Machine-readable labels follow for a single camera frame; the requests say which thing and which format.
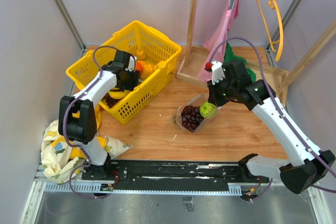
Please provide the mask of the yellow banana bunch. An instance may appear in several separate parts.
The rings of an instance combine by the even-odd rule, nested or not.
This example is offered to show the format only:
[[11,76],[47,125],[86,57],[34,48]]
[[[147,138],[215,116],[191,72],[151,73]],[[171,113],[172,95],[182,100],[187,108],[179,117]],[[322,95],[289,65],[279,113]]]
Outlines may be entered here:
[[116,99],[116,100],[121,100],[123,99],[124,97],[126,97],[131,91],[129,90],[124,90],[124,91],[121,91],[121,90],[110,90],[108,92],[108,95],[113,98],[113,99]]

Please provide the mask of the black grape bunch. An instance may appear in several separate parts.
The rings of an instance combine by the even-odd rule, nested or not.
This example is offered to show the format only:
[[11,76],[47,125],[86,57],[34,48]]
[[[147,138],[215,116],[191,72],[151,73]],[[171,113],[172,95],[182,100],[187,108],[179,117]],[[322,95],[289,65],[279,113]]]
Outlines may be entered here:
[[108,106],[108,108],[112,108],[114,105],[116,105],[120,100],[119,99],[115,99],[110,97],[108,94],[106,94],[104,96],[104,101],[106,103],[106,105]]

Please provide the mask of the green custard apple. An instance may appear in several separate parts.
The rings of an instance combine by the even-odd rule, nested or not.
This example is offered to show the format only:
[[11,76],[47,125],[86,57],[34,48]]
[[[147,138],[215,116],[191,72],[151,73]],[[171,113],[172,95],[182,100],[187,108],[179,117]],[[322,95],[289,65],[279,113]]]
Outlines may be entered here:
[[204,118],[213,118],[216,115],[217,107],[216,105],[205,101],[199,108],[200,115]]

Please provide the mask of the dark grape bunch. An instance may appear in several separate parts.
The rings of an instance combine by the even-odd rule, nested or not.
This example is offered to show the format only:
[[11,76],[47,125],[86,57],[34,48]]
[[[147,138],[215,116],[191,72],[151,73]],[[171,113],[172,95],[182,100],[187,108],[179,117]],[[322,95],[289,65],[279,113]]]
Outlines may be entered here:
[[181,112],[182,127],[190,132],[195,132],[199,125],[204,120],[200,115],[199,106],[187,105]]

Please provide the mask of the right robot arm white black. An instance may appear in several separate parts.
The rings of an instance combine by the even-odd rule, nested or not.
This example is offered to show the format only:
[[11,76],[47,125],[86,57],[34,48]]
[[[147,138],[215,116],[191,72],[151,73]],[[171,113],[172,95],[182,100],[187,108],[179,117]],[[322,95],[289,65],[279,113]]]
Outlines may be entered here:
[[265,158],[250,154],[241,160],[238,177],[250,182],[256,176],[282,181],[295,194],[300,194],[333,172],[335,155],[313,143],[282,106],[265,78],[252,81],[241,60],[228,63],[208,62],[209,103],[222,107],[227,102],[243,104],[258,116],[285,150],[287,159]]

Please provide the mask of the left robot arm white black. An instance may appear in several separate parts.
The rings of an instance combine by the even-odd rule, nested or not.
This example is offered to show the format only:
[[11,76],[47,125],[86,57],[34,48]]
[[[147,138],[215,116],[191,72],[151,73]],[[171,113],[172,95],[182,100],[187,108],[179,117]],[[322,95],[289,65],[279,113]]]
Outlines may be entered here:
[[82,151],[87,164],[82,167],[94,178],[112,175],[111,156],[98,141],[95,108],[113,88],[132,91],[138,85],[140,72],[133,54],[116,50],[114,59],[98,67],[98,73],[81,91],[60,100],[58,132],[72,148]]

